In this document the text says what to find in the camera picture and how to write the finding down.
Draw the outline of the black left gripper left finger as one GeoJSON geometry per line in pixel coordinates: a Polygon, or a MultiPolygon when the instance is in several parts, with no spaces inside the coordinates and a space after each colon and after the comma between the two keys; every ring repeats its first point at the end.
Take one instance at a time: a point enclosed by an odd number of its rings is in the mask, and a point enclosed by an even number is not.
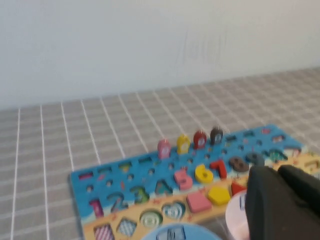
{"type": "Polygon", "coordinates": [[[318,240],[320,214],[314,213],[267,166],[253,166],[249,171],[245,213],[252,240],[318,240]]]}

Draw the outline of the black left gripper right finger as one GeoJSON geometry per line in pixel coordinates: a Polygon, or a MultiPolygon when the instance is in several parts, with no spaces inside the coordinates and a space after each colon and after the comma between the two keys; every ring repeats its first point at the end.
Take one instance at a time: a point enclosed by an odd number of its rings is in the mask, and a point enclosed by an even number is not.
{"type": "Polygon", "coordinates": [[[320,213],[320,180],[318,178],[292,165],[280,166],[278,173],[315,214],[320,213]]]}

